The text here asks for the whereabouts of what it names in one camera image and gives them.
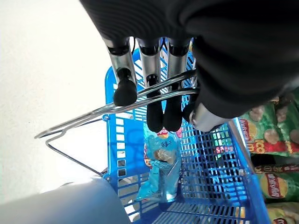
basket wire handle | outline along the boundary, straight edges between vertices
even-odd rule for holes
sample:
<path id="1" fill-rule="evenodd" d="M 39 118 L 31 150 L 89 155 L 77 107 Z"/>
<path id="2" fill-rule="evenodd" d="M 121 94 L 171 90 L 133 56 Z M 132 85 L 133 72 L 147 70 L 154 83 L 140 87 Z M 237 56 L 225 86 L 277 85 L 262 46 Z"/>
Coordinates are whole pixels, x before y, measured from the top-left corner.
<path id="1" fill-rule="evenodd" d="M 195 70 L 189 70 L 189 71 L 183 72 L 181 74 L 178 74 L 178 75 L 176 75 L 172 78 L 169 78 L 169 79 L 165 80 L 164 82 L 158 83 L 158 84 L 153 85 L 153 86 L 151 86 L 151 87 L 149 87 L 145 90 L 140 91 L 138 93 L 137 97 L 140 98 L 140 97 L 146 96 L 148 93 L 151 93 L 153 91 L 165 88 L 165 87 L 167 87 L 167 86 L 169 86 L 169 85 L 171 85 L 175 82 L 182 81 L 182 80 L 185 80 L 185 79 L 188 79 L 188 78 L 192 78 L 194 75 L 195 75 Z M 50 144 L 50 142 L 63 137 L 66 134 L 66 132 L 68 130 L 72 129 L 72 128 L 79 127 L 79 126 L 85 125 L 87 123 L 91 123 L 91 122 L 89 122 L 90 120 L 92 120 L 92 119 L 94 119 L 98 116 L 101 116 L 103 114 L 122 113 L 122 112 L 126 112 L 126 111 L 129 111 L 129 110 L 135 109 L 137 107 L 148 105 L 150 103 L 154 103 L 154 102 L 161 101 L 161 100 L 166 100 L 166 99 L 171 98 L 171 97 L 182 96 L 182 95 L 190 95 L 190 94 L 199 94 L 199 89 L 197 89 L 197 88 L 185 88 L 185 89 L 181 89 L 181 90 L 177 90 L 177 91 L 172 91 L 172 92 L 168 92 L 168 93 L 156 96 L 156 97 L 147 98 L 145 100 L 141 100 L 141 101 L 135 102 L 134 104 L 131 104 L 129 106 L 123 106 L 123 107 L 116 107 L 114 104 L 108 104 L 104 107 L 100 107 L 100 108 L 98 108 L 94 111 L 83 114 L 83 115 L 81 115 L 77 118 L 66 121 L 66 122 L 64 122 L 60 125 L 54 126 L 50 129 L 44 131 L 44 132 L 41 132 L 35 138 L 42 138 L 42 137 L 49 136 L 49 135 L 52 135 L 52 134 L 60 133 L 59 135 L 54 136 L 54 137 L 46 140 L 46 146 L 49 147 L 50 149 L 52 149 L 53 151 L 63 155 L 64 157 L 72 160 L 73 162 L 75 162 L 75 163 L 85 167 L 86 169 L 96 173 L 100 177 L 103 177 L 103 175 L 104 175 L 103 173 L 96 171 L 95 169 L 91 168 L 90 166 L 88 166 L 88 165 L 76 160 L 75 158 L 69 156 L 68 154 L 65 154 L 64 152 L 58 150 L 57 148 L 52 146 Z"/>

white floor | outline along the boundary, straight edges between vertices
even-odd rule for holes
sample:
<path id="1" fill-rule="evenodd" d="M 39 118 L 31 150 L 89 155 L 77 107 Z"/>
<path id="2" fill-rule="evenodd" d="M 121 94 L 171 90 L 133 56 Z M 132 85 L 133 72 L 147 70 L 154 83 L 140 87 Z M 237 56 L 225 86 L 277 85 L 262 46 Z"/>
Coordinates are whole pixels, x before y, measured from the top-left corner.
<path id="1" fill-rule="evenodd" d="M 93 175 L 34 136 L 105 104 L 110 59 L 78 0 L 0 1 L 0 203 Z M 105 122 L 54 144 L 101 171 Z"/>

black rubber foot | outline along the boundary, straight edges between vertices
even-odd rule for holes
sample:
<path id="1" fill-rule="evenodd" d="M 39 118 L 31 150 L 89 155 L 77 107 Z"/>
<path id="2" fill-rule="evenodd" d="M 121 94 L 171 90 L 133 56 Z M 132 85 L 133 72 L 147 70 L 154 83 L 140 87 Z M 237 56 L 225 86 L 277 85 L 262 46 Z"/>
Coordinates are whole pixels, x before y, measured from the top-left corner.
<path id="1" fill-rule="evenodd" d="M 128 79 L 121 80 L 114 93 L 113 102 L 116 106 L 128 106 L 137 100 L 137 90 L 135 84 Z"/>
<path id="2" fill-rule="evenodd" d="M 195 107 L 195 103 L 189 103 L 188 105 L 186 105 L 183 109 L 183 118 L 190 123 L 190 114 L 191 112 L 194 110 Z"/>
<path id="3" fill-rule="evenodd" d="M 172 97 L 166 101 L 163 126 L 167 131 L 176 132 L 182 125 L 182 97 Z"/>

gray object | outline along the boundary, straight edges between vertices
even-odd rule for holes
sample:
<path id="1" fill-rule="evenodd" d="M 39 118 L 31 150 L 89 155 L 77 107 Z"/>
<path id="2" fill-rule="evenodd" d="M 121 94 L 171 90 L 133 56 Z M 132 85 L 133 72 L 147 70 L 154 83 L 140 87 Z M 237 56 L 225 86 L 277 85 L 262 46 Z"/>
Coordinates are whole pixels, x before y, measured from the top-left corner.
<path id="1" fill-rule="evenodd" d="M 129 224 L 120 199 L 102 178 L 0 206 L 1 224 Z"/>

chip bag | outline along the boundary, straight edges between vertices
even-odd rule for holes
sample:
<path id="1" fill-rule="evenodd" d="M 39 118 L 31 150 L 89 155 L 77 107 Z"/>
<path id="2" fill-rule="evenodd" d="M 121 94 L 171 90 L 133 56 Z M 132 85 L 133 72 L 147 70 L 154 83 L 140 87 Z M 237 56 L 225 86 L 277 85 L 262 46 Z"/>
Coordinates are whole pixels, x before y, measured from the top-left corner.
<path id="1" fill-rule="evenodd" d="M 277 127 L 273 102 L 251 109 L 239 120 L 251 153 L 288 155 L 283 136 Z"/>
<path id="2" fill-rule="evenodd" d="M 289 155 L 299 155 L 299 112 L 292 95 L 289 94 L 280 101 L 276 117 Z"/>
<path id="3" fill-rule="evenodd" d="M 272 203 L 266 205 L 273 224 L 299 224 L 299 203 Z"/>
<path id="4" fill-rule="evenodd" d="M 150 171 L 149 179 L 139 189 L 137 201 L 175 200 L 181 168 L 178 135 L 181 136 L 181 133 L 170 133 L 164 128 L 154 133 L 144 124 L 144 161 Z"/>
<path id="5" fill-rule="evenodd" d="M 299 166 L 255 167 L 266 202 L 299 202 Z"/>

